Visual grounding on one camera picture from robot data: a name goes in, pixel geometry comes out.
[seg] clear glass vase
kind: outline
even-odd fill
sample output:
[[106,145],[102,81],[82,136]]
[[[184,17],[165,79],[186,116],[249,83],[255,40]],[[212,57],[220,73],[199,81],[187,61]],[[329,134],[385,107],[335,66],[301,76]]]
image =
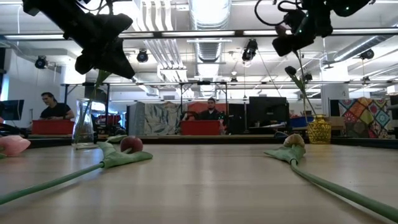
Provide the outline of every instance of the clear glass vase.
[[94,145],[94,129],[89,99],[77,99],[77,115],[73,126],[72,146],[79,149]]

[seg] yellow vase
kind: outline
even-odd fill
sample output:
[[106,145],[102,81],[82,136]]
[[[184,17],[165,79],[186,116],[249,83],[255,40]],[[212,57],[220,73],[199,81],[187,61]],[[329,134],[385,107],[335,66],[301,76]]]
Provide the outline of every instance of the yellow vase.
[[308,124],[308,136],[311,144],[330,144],[331,124],[325,121],[323,115],[317,115]]

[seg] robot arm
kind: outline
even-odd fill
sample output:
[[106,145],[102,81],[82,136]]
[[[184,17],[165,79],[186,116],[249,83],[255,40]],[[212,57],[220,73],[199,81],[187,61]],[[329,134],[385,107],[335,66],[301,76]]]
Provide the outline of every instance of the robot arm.
[[118,37],[131,26],[130,17],[84,13],[75,0],[23,0],[23,3],[24,12],[35,16],[41,11],[64,31],[65,39],[74,40],[83,48],[75,64],[80,74],[97,68],[128,79],[134,76],[123,52],[123,40]]

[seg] red tulip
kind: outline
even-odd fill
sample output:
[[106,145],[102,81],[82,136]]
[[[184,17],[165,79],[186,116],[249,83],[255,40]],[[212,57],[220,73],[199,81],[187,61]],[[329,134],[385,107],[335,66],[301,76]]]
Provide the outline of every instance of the red tulip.
[[17,156],[27,149],[30,141],[20,136],[5,136],[0,138],[0,153],[6,156]]

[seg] computer monitor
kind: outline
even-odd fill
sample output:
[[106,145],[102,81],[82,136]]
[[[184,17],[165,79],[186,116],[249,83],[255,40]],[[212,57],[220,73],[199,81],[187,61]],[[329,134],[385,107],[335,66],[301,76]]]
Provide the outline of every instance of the computer monitor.
[[5,121],[18,121],[22,117],[25,100],[0,101],[0,117]]
[[249,117],[251,122],[287,121],[289,104],[286,97],[249,97]]

